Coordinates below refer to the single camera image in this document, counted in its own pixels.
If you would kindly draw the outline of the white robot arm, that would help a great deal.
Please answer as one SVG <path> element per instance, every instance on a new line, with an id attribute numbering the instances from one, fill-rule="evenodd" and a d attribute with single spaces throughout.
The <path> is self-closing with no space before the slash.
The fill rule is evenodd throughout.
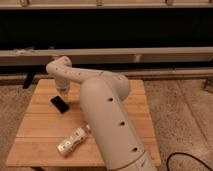
<path id="1" fill-rule="evenodd" d="M 74 68 L 67 56 L 46 65 L 56 89 L 67 93 L 80 85 L 80 106 L 108 171 L 157 171 L 122 101 L 130 92 L 128 78 L 106 70 Z"/>

